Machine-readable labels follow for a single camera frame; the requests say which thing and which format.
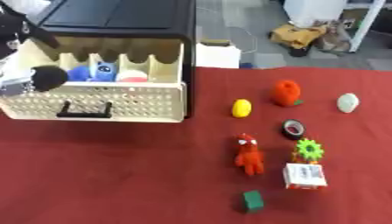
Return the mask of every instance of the small box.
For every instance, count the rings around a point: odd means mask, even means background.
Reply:
[[[245,199],[245,206],[249,213],[257,212],[264,207],[262,195],[258,191],[245,192],[243,198]]]
[[[327,186],[320,164],[287,164],[283,177],[287,189],[320,189]]]

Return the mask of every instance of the black tape roll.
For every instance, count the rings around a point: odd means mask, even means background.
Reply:
[[[305,126],[298,120],[289,119],[283,122],[282,134],[290,140],[297,141],[304,136]]]

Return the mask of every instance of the green gear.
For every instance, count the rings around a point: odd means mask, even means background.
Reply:
[[[324,155],[324,150],[321,149],[321,144],[307,138],[298,140],[297,152],[307,161],[319,161]]]

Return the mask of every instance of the green block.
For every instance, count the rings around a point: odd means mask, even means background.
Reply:
[[[257,212],[264,207],[262,195],[258,191],[245,192],[243,198],[248,212]]]

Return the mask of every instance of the white box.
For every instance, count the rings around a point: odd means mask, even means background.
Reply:
[[[287,189],[319,189],[327,186],[320,164],[287,164],[283,169]]]

